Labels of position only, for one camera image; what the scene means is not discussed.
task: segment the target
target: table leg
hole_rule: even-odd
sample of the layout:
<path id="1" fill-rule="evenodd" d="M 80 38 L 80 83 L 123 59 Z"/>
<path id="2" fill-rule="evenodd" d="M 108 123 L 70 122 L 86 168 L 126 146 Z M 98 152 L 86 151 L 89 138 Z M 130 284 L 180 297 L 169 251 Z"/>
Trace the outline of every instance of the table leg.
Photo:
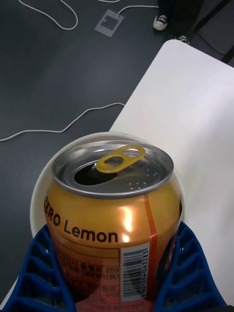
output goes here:
<path id="1" fill-rule="evenodd" d="M 193 32 L 198 32 L 213 16 L 215 16 L 224 6 L 226 6 L 231 0 L 223 0 L 218 4 L 207 16 L 205 16 L 193 29 Z"/>
<path id="2" fill-rule="evenodd" d="M 222 58 L 221 62 L 227 64 L 234 57 L 234 46 L 228 51 L 228 53 Z"/>

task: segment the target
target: can lid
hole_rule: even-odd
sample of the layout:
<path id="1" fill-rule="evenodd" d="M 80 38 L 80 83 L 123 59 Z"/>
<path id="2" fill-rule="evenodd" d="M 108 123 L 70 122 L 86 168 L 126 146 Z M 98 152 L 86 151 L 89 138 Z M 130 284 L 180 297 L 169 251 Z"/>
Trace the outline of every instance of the can lid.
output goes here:
<path id="1" fill-rule="evenodd" d="M 116 173 L 101 173 L 96 163 L 104 156 L 126 145 L 136 145 L 145 155 L 129 167 Z M 129 157 L 138 157 L 139 149 L 124 149 Z M 121 163 L 112 157 L 113 164 Z M 173 161 L 168 154 L 152 145 L 132 141 L 101 141 L 80 145 L 59 155 L 52 165 L 52 175 L 63 188 L 92 198 L 128 198 L 160 188 L 173 173 Z"/>

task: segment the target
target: orange can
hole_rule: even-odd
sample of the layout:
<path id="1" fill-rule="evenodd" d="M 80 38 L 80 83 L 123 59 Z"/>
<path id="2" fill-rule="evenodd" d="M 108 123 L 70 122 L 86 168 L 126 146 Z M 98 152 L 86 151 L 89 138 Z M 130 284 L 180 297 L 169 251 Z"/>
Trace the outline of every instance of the orange can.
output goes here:
<path id="1" fill-rule="evenodd" d="M 44 211 L 77 311 L 152 311 L 182 212 L 173 169 L 164 151 L 128 141 L 54 161 Z"/>

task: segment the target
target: blue plastic holder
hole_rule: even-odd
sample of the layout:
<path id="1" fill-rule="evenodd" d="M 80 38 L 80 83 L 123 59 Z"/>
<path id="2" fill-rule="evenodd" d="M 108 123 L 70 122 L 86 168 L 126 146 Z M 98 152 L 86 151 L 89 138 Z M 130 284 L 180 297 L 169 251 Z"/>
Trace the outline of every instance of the blue plastic holder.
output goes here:
<path id="1" fill-rule="evenodd" d="M 226 306 L 194 233 L 181 222 L 171 268 L 154 312 L 201 312 Z M 76 312 L 45 225 L 34 238 L 3 311 Z"/>

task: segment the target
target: white table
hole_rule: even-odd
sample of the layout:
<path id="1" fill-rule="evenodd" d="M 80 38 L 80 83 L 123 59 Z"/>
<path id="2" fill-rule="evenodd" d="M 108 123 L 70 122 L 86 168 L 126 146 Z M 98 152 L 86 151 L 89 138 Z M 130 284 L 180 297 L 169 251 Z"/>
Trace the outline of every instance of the white table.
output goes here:
<path id="1" fill-rule="evenodd" d="M 234 305 L 234 69 L 166 42 L 111 131 L 139 136 L 173 158 L 188 225 L 220 293 Z"/>

